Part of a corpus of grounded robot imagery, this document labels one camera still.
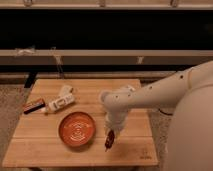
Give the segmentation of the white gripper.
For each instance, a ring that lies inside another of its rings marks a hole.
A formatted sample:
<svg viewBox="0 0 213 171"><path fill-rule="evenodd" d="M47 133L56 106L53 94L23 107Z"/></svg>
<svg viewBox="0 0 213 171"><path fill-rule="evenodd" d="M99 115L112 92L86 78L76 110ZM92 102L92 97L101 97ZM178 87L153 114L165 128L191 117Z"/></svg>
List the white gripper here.
<svg viewBox="0 0 213 171"><path fill-rule="evenodd" d="M105 134L108 134L110 130L113 130L115 137L118 138L121 131L125 127L125 120L127 112L110 113L105 116Z"/></svg>

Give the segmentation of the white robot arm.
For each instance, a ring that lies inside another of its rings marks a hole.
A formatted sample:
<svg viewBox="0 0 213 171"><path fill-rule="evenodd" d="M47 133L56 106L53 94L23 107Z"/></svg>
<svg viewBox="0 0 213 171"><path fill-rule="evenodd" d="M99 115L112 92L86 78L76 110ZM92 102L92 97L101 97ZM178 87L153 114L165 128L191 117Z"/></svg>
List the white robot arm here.
<svg viewBox="0 0 213 171"><path fill-rule="evenodd" d="M120 132L128 112L137 108L172 108L163 171L213 171L213 61L140 89L123 86L103 91L105 125Z"/></svg>

